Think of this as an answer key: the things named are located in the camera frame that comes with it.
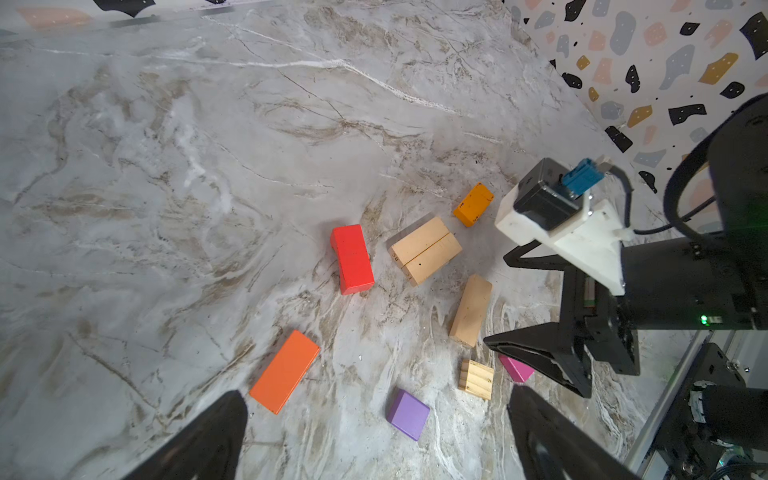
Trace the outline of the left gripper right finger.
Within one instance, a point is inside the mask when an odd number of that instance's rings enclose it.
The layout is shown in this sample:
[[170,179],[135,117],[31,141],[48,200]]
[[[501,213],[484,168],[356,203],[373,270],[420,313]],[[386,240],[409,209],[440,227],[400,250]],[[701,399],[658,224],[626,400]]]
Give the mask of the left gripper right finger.
[[636,477],[531,388],[515,387],[507,412],[527,479]]

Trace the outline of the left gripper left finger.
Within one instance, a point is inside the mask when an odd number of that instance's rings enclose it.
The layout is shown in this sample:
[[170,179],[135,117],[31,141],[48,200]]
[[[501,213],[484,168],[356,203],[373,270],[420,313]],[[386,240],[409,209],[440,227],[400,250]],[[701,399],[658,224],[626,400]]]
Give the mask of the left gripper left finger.
[[128,479],[233,479],[248,420],[236,390],[224,393]]

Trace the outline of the natural wood block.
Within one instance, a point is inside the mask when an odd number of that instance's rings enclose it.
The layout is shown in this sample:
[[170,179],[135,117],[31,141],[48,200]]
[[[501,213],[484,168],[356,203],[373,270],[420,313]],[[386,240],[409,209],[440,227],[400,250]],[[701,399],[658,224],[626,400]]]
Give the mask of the natural wood block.
[[473,274],[464,289],[449,336],[474,348],[487,316],[492,284]]
[[403,271],[412,286],[418,286],[444,265],[455,258],[462,247],[452,233],[448,233],[435,244],[408,262]]
[[388,243],[388,251],[401,268],[450,233],[438,216],[411,225],[396,234]]

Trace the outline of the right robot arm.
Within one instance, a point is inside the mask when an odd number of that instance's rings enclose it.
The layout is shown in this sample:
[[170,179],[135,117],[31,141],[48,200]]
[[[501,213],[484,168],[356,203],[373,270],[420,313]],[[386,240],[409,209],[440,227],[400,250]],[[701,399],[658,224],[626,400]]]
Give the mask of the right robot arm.
[[514,243],[505,263],[563,275],[556,321],[487,336],[492,351],[577,395],[592,363],[638,375],[642,330],[767,326],[767,98],[735,110],[680,163],[663,210],[678,237],[634,244],[628,213],[594,202],[611,163],[575,168],[541,159],[503,198],[496,228]]

